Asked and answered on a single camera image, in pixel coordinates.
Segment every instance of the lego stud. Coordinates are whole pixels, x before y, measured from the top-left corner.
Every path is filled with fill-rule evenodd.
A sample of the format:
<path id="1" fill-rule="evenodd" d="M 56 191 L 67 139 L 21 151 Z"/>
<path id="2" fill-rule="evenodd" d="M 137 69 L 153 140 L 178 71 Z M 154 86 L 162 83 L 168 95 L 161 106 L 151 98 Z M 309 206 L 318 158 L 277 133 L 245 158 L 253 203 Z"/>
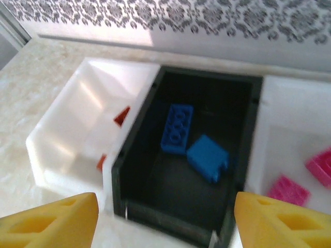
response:
<path id="1" fill-rule="evenodd" d="M 175 121 L 174 124 L 172 124 L 172 128 L 174 130 L 180 131 L 184 128 L 183 123 L 181 121 Z"/>
<path id="2" fill-rule="evenodd" d="M 185 115 L 185 113 L 183 111 L 176 112 L 176 114 L 175 114 L 175 118 L 177 120 L 183 121 L 183 120 L 185 120 L 185 117 L 186 117 L 186 115 Z"/>
<path id="3" fill-rule="evenodd" d="M 177 131 L 172 131 L 170 133 L 170 141 L 174 144 L 178 144 L 181 141 L 181 135 Z"/>

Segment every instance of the toy brick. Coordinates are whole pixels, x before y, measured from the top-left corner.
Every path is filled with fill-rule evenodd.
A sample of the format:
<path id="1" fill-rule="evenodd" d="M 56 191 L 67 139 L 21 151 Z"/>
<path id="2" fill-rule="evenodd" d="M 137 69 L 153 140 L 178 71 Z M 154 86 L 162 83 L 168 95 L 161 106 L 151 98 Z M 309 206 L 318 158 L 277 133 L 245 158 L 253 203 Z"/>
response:
<path id="1" fill-rule="evenodd" d="M 191 105 L 171 104 L 161 140 L 164 152 L 186 154 L 192 116 Z"/>
<path id="2" fill-rule="evenodd" d="M 98 171 L 102 172 L 103 163 L 106 160 L 106 158 L 107 158 L 107 155 L 106 154 L 102 154 L 102 156 L 101 156 L 101 158 L 100 158 L 100 160 L 99 160 L 99 162 L 97 164 L 97 170 Z"/>
<path id="3" fill-rule="evenodd" d="M 331 147 L 308 160 L 306 168 L 321 184 L 331 189 Z"/>
<path id="4" fill-rule="evenodd" d="M 310 192 L 290 178 L 281 175 L 267 196 L 303 207 L 310 197 Z"/>
<path id="5" fill-rule="evenodd" d="M 116 124 L 118 124 L 121 127 L 129 111 L 130 111 L 130 107 L 127 106 L 119 115 L 117 115 L 114 118 L 114 122 L 116 122 Z"/>
<path id="6" fill-rule="evenodd" d="M 208 182 L 218 182 L 229 166 L 229 153 L 202 135 L 188 150 L 187 160 Z"/>

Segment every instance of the blue lego brick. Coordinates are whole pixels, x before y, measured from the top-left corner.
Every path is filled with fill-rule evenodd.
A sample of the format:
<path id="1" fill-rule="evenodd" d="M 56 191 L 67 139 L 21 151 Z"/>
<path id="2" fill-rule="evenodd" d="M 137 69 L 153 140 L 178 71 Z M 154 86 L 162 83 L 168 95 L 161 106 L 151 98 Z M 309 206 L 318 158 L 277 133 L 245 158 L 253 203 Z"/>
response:
<path id="1" fill-rule="evenodd" d="M 186 154 L 192 116 L 191 105 L 171 104 L 161 140 L 161 148 L 164 152 Z"/>
<path id="2" fill-rule="evenodd" d="M 187 160 L 208 182 L 218 182 L 229 166 L 229 153 L 202 135 L 188 150 Z"/>

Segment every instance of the pink lego brick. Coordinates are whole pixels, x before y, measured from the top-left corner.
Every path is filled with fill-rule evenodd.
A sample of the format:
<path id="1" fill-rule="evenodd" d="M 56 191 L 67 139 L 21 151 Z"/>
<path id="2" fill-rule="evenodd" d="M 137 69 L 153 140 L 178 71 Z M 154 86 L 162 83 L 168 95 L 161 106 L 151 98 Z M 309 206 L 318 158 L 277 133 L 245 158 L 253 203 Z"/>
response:
<path id="1" fill-rule="evenodd" d="M 321 184 L 331 189 L 331 147 L 308 160 L 306 168 Z"/>
<path id="2" fill-rule="evenodd" d="M 290 178 L 281 175 L 267 196 L 303 207 L 310 197 L 310 192 Z"/>

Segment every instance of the white wall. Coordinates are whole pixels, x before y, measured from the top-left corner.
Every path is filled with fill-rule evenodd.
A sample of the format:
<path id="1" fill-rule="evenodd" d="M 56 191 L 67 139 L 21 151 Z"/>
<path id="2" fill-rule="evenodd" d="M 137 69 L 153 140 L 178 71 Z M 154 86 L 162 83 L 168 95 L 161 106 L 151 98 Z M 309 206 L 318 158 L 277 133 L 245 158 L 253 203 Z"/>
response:
<path id="1" fill-rule="evenodd" d="M 331 0 L 3 0 L 39 35 L 331 72 Z"/>

